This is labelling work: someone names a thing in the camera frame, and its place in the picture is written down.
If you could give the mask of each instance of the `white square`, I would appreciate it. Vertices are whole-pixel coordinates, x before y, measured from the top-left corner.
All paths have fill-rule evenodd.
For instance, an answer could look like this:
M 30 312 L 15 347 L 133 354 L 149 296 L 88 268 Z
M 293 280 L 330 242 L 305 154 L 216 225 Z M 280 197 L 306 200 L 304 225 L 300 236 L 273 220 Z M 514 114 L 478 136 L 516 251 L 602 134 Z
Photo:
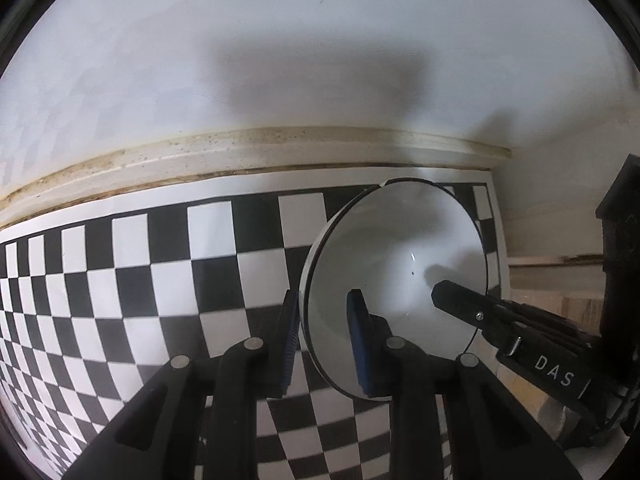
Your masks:
M 65 431 L 60 431 L 60 435 L 62 435 L 62 438 L 66 443 L 66 446 L 69 448 L 69 450 L 72 453 L 75 453 L 76 455 L 79 455 L 80 453 L 82 453 L 80 446 L 78 446 L 78 443 L 74 440 L 74 438 L 71 435 L 67 434 Z
M 89 270 L 86 274 L 94 316 L 100 318 L 122 318 L 115 269 Z
M 31 278 L 23 276 L 18 278 L 18 290 L 20 290 L 20 301 L 22 311 L 25 314 L 36 314 L 36 304 L 33 301 L 33 289 L 31 288 Z
M 36 316 L 36 318 L 38 319 L 38 327 L 40 327 L 44 349 L 50 354 L 62 355 L 58 334 L 56 334 L 56 328 L 53 325 L 53 318 L 51 316 Z
M 47 424 L 55 428 L 56 425 L 53 422 L 53 419 L 51 418 L 51 415 L 49 415 L 49 412 L 47 411 L 44 404 L 42 404 L 41 402 L 35 399 L 33 399 L 33 402 L 36 405 L 36 408 L 38 409 L 38 411 L 40 412 L 40 415 L 42 416 L 42 420 L 44 420 Z
M 354 413 L 353 401 L 333 388 L 311 392 L 311 403 L 319 426 L 350 418 Z
M 238 254 L 244 306 L 282 304 L 289 288 L 284 249 Z
M 24 396 L 24 393 L 22 393 L 18 388 L 16 388 L 15 389 L 15 394 L 18 397 L 19 404 L 22 406 L 22 408 L 27 413 L 31 413 L 31 415 L 35 415 L 35 413 L 33 413 L 33 410 L 31 409 L 31 406 L 27 402 L 27 398 Z
M 326 460 L 326 466 L 329 469 L 329 473 L 360 465 L 358 444 L 350 444 L 349 446 L 325 451 L 324 459 Z
M 18 333 L 18 341 L 22 346 L 31 348 L 31 338 L 27 331 L 27 322 L 24 320 L 24 314 L 14 312 L 15 329 Z
M 214 202 L 187 209 L 191 259 L 236 254 L 231 202 Z
M 489 202 L 489 193 L 486 186 L 474 186 L 474 197 L 476 198 L 476 211 L 478 212 L 478 220 L 486 220 L 492 218 L 491 204 Z
M 109 420 L 113 420 L 113 417 L 116 416 L 124 406 L 124 402 L 121 400 L 107 399 L 105 397 L 98 397 L 98 402 L 100 402 L 104 414 Z
M 73 390 L 68 390 L 64 386 L 60 386 L 60 393 L 62 397 L 65 399 L 66 405 L 75 418 L 79 418 L 80 420 L 84 420 L 85 422 L 91 422 L 91 419 L 86 414 L 84 410 L 84 406 L 78 397 L 78 394 Z
M 18 368 L 23 374 L 31 375 L 31 371 L 29 370 L 29 366 L 27 365 L 27 359 L 24 358 L 24 352 L 22 351 L 22 347 L 17 343 L 11 343 L 14 346 L 15 358 L 18 361 Z
M 306 382 L 305 365 L 302 362 L 302 352 L 296 352 L 293 361 L 293 373 L 291 384 L 287 389 L 287 397 L 293 397 L 309 393 L 309 385 Z
M 78 423 L 71 415 L 67 415 L 63 412 L 58 412 L 58 416 L 60 417 L 62 423 L 68 429 L 70 435 L 76 437 L 78 440 L 82 440 L 82 442 L 85 442 L 84 436 L 82 436 L 82 431 L 80 431 L 80 428 L 78 428 Z
M 31 398 L 31 392 L 29 391 L 29 387 L 27 386 L 27 381 L 24 380 L 24 374 L 20 370 L 18 370 L 18 368 L 14 368 L 14 374 L 15 378 L 18 380 L 18 384 L 16 384 L 18 389 L 16 390 L 16 392 L 22 392 Z
M 13 386 L 13 385 L 10 382 L 11 379 L 9 377 L 9 372 L 8 372 L 8 369 L 6 367 L 6 364 L 4 364 L 4 362 L 0 362 L 0 370 L 2 370 L 2 376 L 6 377 L 7 379 L 9 379 L 9 382 L 2 381 L 2 387 L 4 388 L 4 391 L 6 392 L 6 396 L 9 397 L 9 400 L 11 400 L 12 403 L 17 404 L 17 400 L 15 400 L 14 393 L 11 391 L 11 388 L 9 388 L 9 384 L 11 386 Z
M 4 310 L 0 310 L 0 330 L 2 331 L 2 338 L 11 341 L 11 333 L 9 332 L 9 325 L 6 322 Z
M 320 435 L 315 426 L 302 430 L 284 431 L 278 436 L 288 460 L 322 453 Z
M 47 283 L 51 315 L 54 317 L 71 317 L 69 298 L 66 295 L 65 275 L 47 274 L 45 281 Z
M 7 312 L 14 311 L 14 304 L 11 301 L 11 289 L 9 289 L 9 280 L 0 278 L 0 294 L 2 294 L 2 309 Z
M 498 253 L 489 253 L 486 256 L 488 270 L 488 287 L 491 290 L 494 286 L 500 285 L 500 270 L 498 268 Z
M 362 463 L 362 478 L 369 480 L 389 471 L 389 454 Z
M 53 370 L 51 369 L 51 363 L 49 362 L 47 354 L 40 350 L 34 349 L 33 355 L 36 357 L 38 370 L 40 370 L 40 376 L 42 377 L 42 380 L 49 384 L 58 384 L 58 382 L 56 381 L 56 377 L 53 374 Z
M 113 219 L 113 262 L 116 267 L 148 265 L 146 214 Z
M 356 415 L 358 441 L 378 436 L 389 431 L 389 405 L 384 404 Z
M 107 359 L 104 356 L 95 319 L 92 317 L 74 317 L 71 319 L 71 323 L 74 326 L 76 341 L 78 342 L 82 359 L 105 362 Z
M 51 399 L 51 395 L 49 394 L 49 390 L 47 390 L 45 383 L 43 383 L 37 377 L 32 377 L 32 379 L 33 379 L 33 384 L 35 384 L 36 386 L 36 390 L 38 391 L 38 395 L 40 396 L 40 400 L 42 401 L 42 403 L 48 408 L 55 410 L 56 405 L 53 403 L 53 399 Z
M 285 247 L 311 245 L 326 224 L 322 193 L 279 196 Z
M 65 361 L 66 371 L 69 372 L 69 377 L 74 385 L 76 392 L 81 394 L 95 396 L 94 386 L 91 383 L 89 374 L 84 366 L 84 361 L 77 357 L 62 357 Z
M 109 363 L 109 371 L 120 398 L 125 402 L 142 388 L 142 378 L 136 365 L 128 363 Z
M 276 425 L 273 423 L 273 416 L 266 400 L 259 400 L 255 403 L 256 411 L 256 435 L 266 436 L 278 433 Z
M 258 478 L 264 480 L 295 480 L 289 462 L 286 460 L 279 462 L 260 462 L 258 464 Z
M 9 359 L 9 354 L 6 350 L 6 342 L 4 341 L 4 339 L 0 339 L 0 357 L 2 358 L 1 360 L 5 363 L 11 362 L 11 359 Z
M 62 271 L 86 272 L 83 225 L 62 229 Z
M 18 277 L 18 247 L 16 242 L 7 244 L 6 251 L 6 275 L 8 278 Z
M 138 365 L 163 365 L 169 360 L 158 317 L 124 320 L 133 359 Z
M 249 323 L 244 309 L 200 314 L 209 357 L 222 355 L 227 348 L 249 337 Z
M 190 260 L 151 264 L 151 278 L 160 316 L 198 313 Z

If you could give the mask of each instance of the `black square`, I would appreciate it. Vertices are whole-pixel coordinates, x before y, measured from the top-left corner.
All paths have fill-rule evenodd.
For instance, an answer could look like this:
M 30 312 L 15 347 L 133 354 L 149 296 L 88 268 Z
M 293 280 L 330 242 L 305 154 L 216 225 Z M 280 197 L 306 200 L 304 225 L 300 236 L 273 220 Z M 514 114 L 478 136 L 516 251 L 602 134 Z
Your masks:
M 474 187 L 472 184 L 454 184 L 453 194 L 469 213 L 471 218 L 478 220 L 478 209 L 476 208 L 476 196 L 474 195 Z
M 74 384 L 71 382 L 71 377 L 69 377 L 68 370 L 66 370 L 64 359 L 59 355 L 53 354 L 47 354 L 47 357 L 49 358 L 49 363 L 51 364 L 53 376 L 56 378 L 56 384 L 58 386 L 68 388 L 69 390 L 73 390 Z
M 287 261 L 287 274 L 289 275 L 289 288 L 298 290 L 300 288 L 300 276 L 302 267 L 305 265 L 306 256 L 309 254 L 311 246 L 292 247 L 284 249 L 284 257 Z
M 47 292 L 47 282 L 44 276 L 31 277 L 31 290 L 33 291 L 33 303 L 36 306 L 36 314 L 50 316 L 49 293 Z
M 289 467 L 293 473 L 293 478 L 312 478 L 329 472 L 324 454 L 322 453 L 289 460 Z
M 31 347 L 35 348 L 36 350 L 44 351 L 42 336 L 40 334 L 40 327 L 38 325 L 38 318 L 35 316 L 32 316 L 31 314 L 25 314 L 24 322 L 27 325 L 27 332 L 29 333 Z
M 500 285 L 496 285 L 494 286 L 494 288 L 491 288 L 489 290 L 489 296 L 500 300 L 500 298 L 502 298 L 502 290 L 500 289 Z
M 138 365 L 137 368 L 140 378 L 142 378 L 142 383 L 146 384 L 147 381 L 157 374 L 158 370 L 162 367 L 157 365 Z
M 277 435 L 258 436 L 255 439 L 256 462 L 279 462 L 287 457 Z
M 27 346 L 23 346 L 22 352 L 24 353 L 24 360 L 27 361 L 27 366 L 29 367 L 29 373 L 31 374 L 31 376 L 36 377 L 37 379 L 41 379 L 42 377 L 40 375 L 40 368 L 38 368 L 38 362 L 36 361 L 36 357 L 33 354 L 33 350 L 31 348 L 28 348 Z
M 329 473 L 331 480 L 362 480 L 362 468 L 359 465 Z
M 107 363 L 97 363 L 87 360 L 84 362 L 84 366 L 86 367 L 89 379 L 97 395 L 108 399 L 120 399 Z
M 351 200 L 370 187 L 371 186 L 342 186 L 322 190 L 326 219 L 329 220 Z
M 81 358 L 76 332 L 71 320 L 68 317 L 55 317 L 53 318 L 53 325 L 56 328 L 56 336 L 58 337 L 62 354 Z
M 353 413 L 357 415 L 358 413 L 368 412 L 382 404 L 386 404 L 386 402 L 379 402 L 378 400 L 353 399 Z
M 62 422 L 62 419 L 58 415 L 58 412 L 56 410 L 52 410 L 49 406 L 45 406 L 45 408 L 46 408 L 47 412 L 49 413 L 49 416 L 51 417 L 51 420 L 53 420 L 53 423 L 56 425 L 56 428 L 58 428 L 60 431 L 64 431 L 65 433 L 68 433 L 69 430 L 65 426 L 65 423 Z
M 368 438 L 358 443 L 360 462 L 368 462 L 380 456 L 385 456 L 391 450 L 391 436 L 389 433 Z
M 86 272 L 65 274 L 66 294 L 69 298 L 69 310 L 72 317 L 93 317 L 94 309 L 89 295 L 89 283 Z
M 309 386 L 310 392 L 322 390 L 329 386 L 329 383 L 324 380 L 322 375 L 320 375 L 320 372 L 316 368 L 316 365 L 312 361 L 311 355 L 307 350 L 302 351 L 302 363 L 305 367 L 306 383 Z
M 15 351 L 14 351 L 14 346 L 7 342 L 5 345 L 6 348 L 6 352 L 9 354 L 9 362 L 7 363 L 9 366 L 12 366 L 13 368 L 18 368 L 18 359 L 15 357 Z
M 498 250 L 498 240 L 495 235 L 495 221 L 493 218 L 480 221 L 480 234 L 485 253 L 495 253 Z
M 276 194 L 237 196 L 231 200 L 231 208 L 238 253 L 284 247 Z
M 279 433 L 316 425 L 316 416 L 310 395 L 269 400 L 268 405 Z
M 151 263 L 188 260 L 189 231 L 185 204 L 156 207 L 146 214 Z
M 38 393 L 38 389 L 36 388 L 36 385 L 33 382 L 33 377 L 31 377 L 28 374 L 22 374 L 22 376 L 24 378 L 24 382 L 27 383 L 27 388 L 29 389 L 29 393 L 31 394 L 31 397 L 33 397 L 33 399 L 35 400 L 41 400 L 40 394 Z
M 101 424 L 102 426 L 106 426 L 109 423 L 109 419 L 104 413 L 100 402 L 98 402 L 97 397 L 89 396 L 85 394 L 81 394 L 78 392 L 78 399 L 80 399 L 80 403 L 84 407 L 86 414 L 89 415 L 89 419 L 91 422 L 95 422 L 96 424 Z
M 121 319 L 96 319 L 95 324 L 107 361 L 133 363 L 124 322 Z
M 76 418 L 76 423 L 78 424 L 78 428 L 80 428 L 80 433 L 86 440 L 87 444 L 91 444 L 91 441 L 98 435 L 95 428 L 89 423 L 81 420 L 80 418 Z
M 260 306 L 246 310 L 246 320 L 249 325 L 249 334 L 259 337 L 263 341 L 270 341 L 275 333 L 281 305 Z
M 111 269 L 114 266 L 111 218 L 94 218 L 84 224 L 84 246 L 87 270 Z
M 15 327 L 14 313 L 13 312 L 5 312 L 4 313 L 4 317 L 6 319 L 7 326 L 9 327 L 9 336 L 11 336 L 11 341 L 15 341 L 15 342 L 20 341 L 18 339 L 18 330 Z
M 213 312 L 244 308 L 236 256 L 192 260 L 191 269 L 198 311 Z
M 29 241 L 27 238 L 20 238 L 16 243 L 18 255 L 18 276 L 29 275 Z
M 0 245 L 0 278 L 6 278 L 6 245 Z
M 52 428 L 51 426 L 49 426 L 49 431 L 53 435 L 53 438 L 56 439 L 56 442 L 52 443 L 52 444 L 54 444 L 54 446 L 55 446 L 55 444 L 58 444 L 59 446 L 66 447 L 65 439 L 62 438 L 62 435 L 60 435 L 60 432 L 56 428 Z M 60 456 L 61 457 L 66 457 L 66 455 L 63 454 L 63 451 L 61 449 L 60 449 Z
M 9 294 L 14 312 L 22 312 L 22 299 L 20 298 L 18 278 L 9 278 Z
M 209 357 L 199 316 L 161 317 L 160 325 L 169 359 L 177 355 L 192 359 Z
M 51 396 L 51 400 L 53 400 L 53 405 L 56 407 L 56 410 L 60 413 L 66 413 L 67 415 L 71 415 L 68 406 L 65 402 L 65 397 L 60 393 L 60 388 L 54 386 L 53 384 L 45 383 L 47 390 L 49 391 L 49 395 Z
M 124 317 L 157 316 L 151 267 L 116 269 L 118 297 Z
M 355 417 L 318 426 L 318 433 L 323 451 L 338 449 L 358 441 Z
M 44 233 L 44 266 L 47 274 L 62 272 L 62 236 L 60 229 L 50 229 Z

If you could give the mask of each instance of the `metal screw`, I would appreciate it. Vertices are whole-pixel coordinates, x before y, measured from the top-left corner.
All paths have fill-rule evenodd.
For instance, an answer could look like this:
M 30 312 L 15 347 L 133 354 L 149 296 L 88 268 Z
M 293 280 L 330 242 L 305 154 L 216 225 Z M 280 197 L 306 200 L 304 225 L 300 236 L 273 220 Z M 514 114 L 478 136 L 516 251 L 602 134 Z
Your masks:
M 479 362 L 479 359 L 473 354 L 466 353 L 460 356 L 460 364 L 467 368 L 475 368 Z
M 179 370 L 189 364 L 189 358 L 186 355 L 177 355 L 171 359 L 172 368 Z
M 250 337 L 249 339 L 245 340 L 244 347 L 247 350 L 259 350 L 260 348 L 262 348 L 263 344 L 264 341 L 262 341 L 262 339 L 260 339 L 259 337 Z
M 389 348 L 393 348 L 394 350 L 399 350 L 404 346 L 404 339 L 398 337 L 397 335 L 393 335 L 386 340 L 386 345 Z

